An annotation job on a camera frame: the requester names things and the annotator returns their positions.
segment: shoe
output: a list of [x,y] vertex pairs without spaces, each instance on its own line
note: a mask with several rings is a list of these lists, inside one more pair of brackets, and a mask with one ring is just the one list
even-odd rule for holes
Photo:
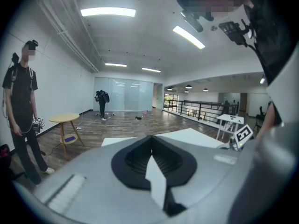
[[44,173],[44,174],[52,174],[52,173],[54,173],[54,172],[55,172],[55,170],[52,169],[52,168],[47,168],[46,171],[42,171],[42,173]]

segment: wooden floor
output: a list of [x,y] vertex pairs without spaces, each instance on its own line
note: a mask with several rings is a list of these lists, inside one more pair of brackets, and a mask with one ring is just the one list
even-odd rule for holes
[[[187,128],[192,128],[212,138],[216,138],[218,132],[216,128],[156,109],[153,109],[153,112],[149,113],[147,117],[142,118],[142,120],[135,119],[136,116],[142,115],[141,112],[115,112],[115,116],[108,115],[107,117],[110,117],[110,119],[106,121],[102,121],[99,116],[95,115],[96,113],[97,112],[87,112],[83,115],[83,120],[82,116],[80,116],[78,120],[74,121],[74,125],[77,126],[82,120],[80,124],[82,130],[78,132],[86,147],[82,146],[79,140],[67,146],[67,154],[70,160],[91,148],[100,147],[105,138],[144,137],[146,135],[173,132]],[[64,133],[68,134],[71,132],[73,132],[71,125],[69,123],[65,124]],[[222,135],[220,135],[220,141],[227,142],[230,134],[225,133],[223,140],[221,137]],[[59,139],[60,127],[56,127],[39,137],[38,142],[41,150],[46,154],[50,154],[53,147],[59,144]],[[28,152],[31,160],[36,165],[29,146]],[[49,156],[45,156],[44,159],[48,166],[55,170],[58,170],[67,163],[64,158],[62,145],[56,147],[53,153]],[[23,170],[19,157],[16,154],[13,156],[12,168],[16,172]],[[40,175],[42,179],[47,176],[42,173]],[[19,178],[18,181],[30,190],[34,187],[28,179]]]

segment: gray device surface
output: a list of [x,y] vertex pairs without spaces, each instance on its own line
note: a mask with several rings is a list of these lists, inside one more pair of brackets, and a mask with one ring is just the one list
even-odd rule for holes
[[240,153],[161,137],[191,153],[198,164],[195,174],[186,185],[171,189],[176,202],[187,210],[169,218],[155,204],[149,191],[126,187],[111,169],[111,159],[115,153],[140,139],[124,140],[79,155],[48,177],[34,191],[34,195],[42,203],[47,203],[73,174],[79,174],[86,177],[86,182],[64,213],[65,217],[77,222],[186,223],[185,218],[191,216],[194,219],[188,219],[188,223],[227,222],[233,201],[249,171],[256,141],[249,141]]

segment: black metal railing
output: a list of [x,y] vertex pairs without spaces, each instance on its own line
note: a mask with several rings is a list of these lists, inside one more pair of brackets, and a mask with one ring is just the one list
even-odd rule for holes
[[238,104],[225,105],[215,102],[200,102],[191,100],[164,100],[164,109],[179,114],[185,114],[197,118],[219,124],[218,116],[222,114],[236,115]]

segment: black pants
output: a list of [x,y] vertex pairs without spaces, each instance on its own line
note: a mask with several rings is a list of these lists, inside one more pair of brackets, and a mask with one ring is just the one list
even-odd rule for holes
[[[31,120],[16,120],[16,123],[20,127],[21,131],[27,132],[28,129],[31,126],[32,121]],[[27,132],[24,133],[23,136],[17,136],[13,130],[11,130],[11,135],[13,137],[13,142],[14,142],[14,147],[15,150],[21,160],[21,163],[24,167],[25,172],[27,173],[29,179],[35,184],[38,185],[40,184],[41,177],[39,176],[34,164],[30,160],[26,143],[25,143],[25,138],[27,138],[27,142],[31,147],[32,153],[36,159],[37,165],[40,168],[41,171],[46,171],[48,166],[46,162],[44,161],[42,155],[41,155],[41,150],[39,148],[37,138],[36,138],[36,132],[31,129]]]
[[105,105],[106,105],[106,102],[105,102],[103,97],[99,98],[99,104],[100,104],[101,118],[105,118]]

